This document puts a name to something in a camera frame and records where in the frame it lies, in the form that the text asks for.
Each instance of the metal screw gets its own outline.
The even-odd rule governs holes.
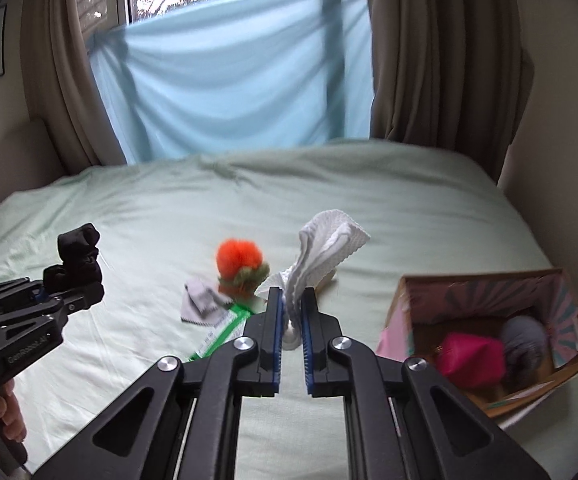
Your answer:
[[[331,344],[336,350],[346,350],[351,346],[351,340],[347,336],[341,335],[340,337],[333,338]]]
[[[412,357],[406,361],[406,366],[414,372],[421,372],[426,368],[426,361],[421,357]]]
[[[242,336],[237,339],[234,339],[233,346],[238,350],[249,350],[253,348],[254,341],[250,337]]]
[[[170,372],[178,368],[178,360],[170,355],[163,357],[158,361],[158,368],[163,372]]]

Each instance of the gray yarn ball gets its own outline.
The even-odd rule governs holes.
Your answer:
[[[499,336],[504,345],[506,380],[515,388],[530,386],[548,349],[544,327],[533,317],[512,317],[503,326]]]

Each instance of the gray cloth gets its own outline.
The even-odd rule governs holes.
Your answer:
[[[530,386],[547,354],[546,330],[533,317],[516,316],[502,326],[499,339],[504,345],[506,380],[516,388]]]
[[[198,325],[214,326],[218,324],[233,300],[221,294],[215,285],[191,278],[184,284],[180,319]]]
[[[463,153],[497,180],[532,81],[516,1],[369,0],[369,10],[371,137]]]
[[[91,73],[76,0],[24,0],[20,61],[29,116],[44,120],[69,173],[126,163]]]

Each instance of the bed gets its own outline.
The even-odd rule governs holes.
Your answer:
[[[190,276],[212,277],[227,237],[255,240],[272,271],[298,252],[297,232],[325,209],[347,212],[371,240],[339,266],[320,307],[375,348],[404,273],[549,266],[502,192],[455,153],[379,140],[191,156],[89,168],[0,205],[0,281],[40,278],[56,236],[84,222],[101,233],[106,295],[70,318],[65,342],[17,379],[35,470],[160,356],[182,359],[208,329],[179,319]],[[578,469],[578,376],[508,430],[554,480]],[[236,477],[347,476],[340,399],[310,399],[302,352],[284,352],[280,395],[245,399]]]

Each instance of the orange pom pom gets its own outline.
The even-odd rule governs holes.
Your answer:
[[[262,253],[249,240],[230,238],[220,245],[215,255],[218,272],[224,280],[232,280],[242,267],[257,269],[262,264]]]

